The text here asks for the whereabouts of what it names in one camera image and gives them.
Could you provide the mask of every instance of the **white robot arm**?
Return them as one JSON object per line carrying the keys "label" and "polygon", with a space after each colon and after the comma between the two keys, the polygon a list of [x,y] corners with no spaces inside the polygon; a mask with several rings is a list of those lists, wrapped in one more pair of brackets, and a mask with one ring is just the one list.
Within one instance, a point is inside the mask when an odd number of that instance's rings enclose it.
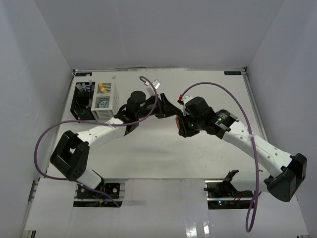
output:
{"label": "white robot arm", "polygon": [[[139,125],[137,121],[151,112],[154,102],[154,96],[146,100],[145,93],[133,92],[127,104],[123,105],[119,112],[107,122],[111,126],[100,125],[78,133],[66,131],[51,155],[50,162],[69,181],[77,181],[89,188],[102,190],[105,184],[103,178],[87,167],[89,150],[131,133]],[[151,115],[160,119],[179,113],[181,110],[171,104],[161,93]],[[128,126],[115,126],[119,124],[128,124]]]}
{"label": "white robot arm", "polygon": [[[201,97],[185,96],[179,101],[184,107],[177,116],[179,135],[190,137],[204,130],[254,157],[248,129],[227,110],[214,112]],[[288,202],[305,179],[307,159],[298,153],[293,156],[277,149],[259,136],[253,136],[259,163],[266,169],[260,172],[260,191],[269,192],[281,201]],[[255,190],[255,173],[231,171],[218,187],[220,192],[235,194]]]}

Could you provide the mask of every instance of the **small white connector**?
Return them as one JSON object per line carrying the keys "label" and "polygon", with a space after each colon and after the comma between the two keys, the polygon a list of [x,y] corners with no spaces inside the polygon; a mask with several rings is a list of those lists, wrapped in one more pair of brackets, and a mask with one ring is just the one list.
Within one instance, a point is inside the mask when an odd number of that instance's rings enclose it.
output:
{"label": "small white connector", "polygon": [[[149,82],[145,82],[144,84],[145,84],[146,86],[148,86],[148,87],[147,87],[147,92],[148,92],[148,94],[149,94],[150,96],[154,96],[154,95],[155,95],[154,90],[153,90],[153,88],[150,86]],[[152,84],[153,84],[153,86],[155,87],[156,90],[157,90],[157,89],[159,88],[159,86],[160,86],[160,82],[159,82],[158,80],[154,80],[154,81],[152,82]]]}

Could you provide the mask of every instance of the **white cable clip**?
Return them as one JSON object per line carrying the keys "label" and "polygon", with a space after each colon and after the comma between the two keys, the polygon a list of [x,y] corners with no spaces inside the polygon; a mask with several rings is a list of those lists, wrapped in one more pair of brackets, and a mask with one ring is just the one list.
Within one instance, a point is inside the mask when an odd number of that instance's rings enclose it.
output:
{"label": "white cable clip", "polygon": [[248,140],[251,140],[252,137],[255,137],[256,134],[248,134]]}
{"label": "white cable clip", "polygon": [[111,123],[108,123],[108,126],[109,126],[111,129],[115,129],[115,127],[112,126]]}

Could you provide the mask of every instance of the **yellow object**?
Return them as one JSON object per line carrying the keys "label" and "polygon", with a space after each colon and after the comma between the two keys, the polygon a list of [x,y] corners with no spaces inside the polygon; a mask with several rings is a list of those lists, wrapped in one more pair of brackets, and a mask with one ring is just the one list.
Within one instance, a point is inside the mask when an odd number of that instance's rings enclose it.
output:
{"label": "yellow object", "polygon": [[104,85],[102,83],[99,83],[98,86],[102,93],[108,93],[108,91],[104,88]]}

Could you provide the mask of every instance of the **white wall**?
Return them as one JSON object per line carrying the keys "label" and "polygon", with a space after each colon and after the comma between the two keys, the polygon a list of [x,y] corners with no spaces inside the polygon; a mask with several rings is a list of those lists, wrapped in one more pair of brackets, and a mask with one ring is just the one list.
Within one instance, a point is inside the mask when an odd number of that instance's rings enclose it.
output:
{"label": "white wall", "polygon": [[[0,236],[17,238],[25,216],[37,138],[57,122],[71,70],[33,0],[0,1]],[[52,134],[41,144],[40,161]]]}
{"label": "white wall", "polygon": [[317,2],[286,0],[250,64],[251,87],[271,143],[308,159],[297,197],[317,237]]}
{"label": "white wall", "polygon": [[71,68],[249,65],[283,0],[35,0]]}

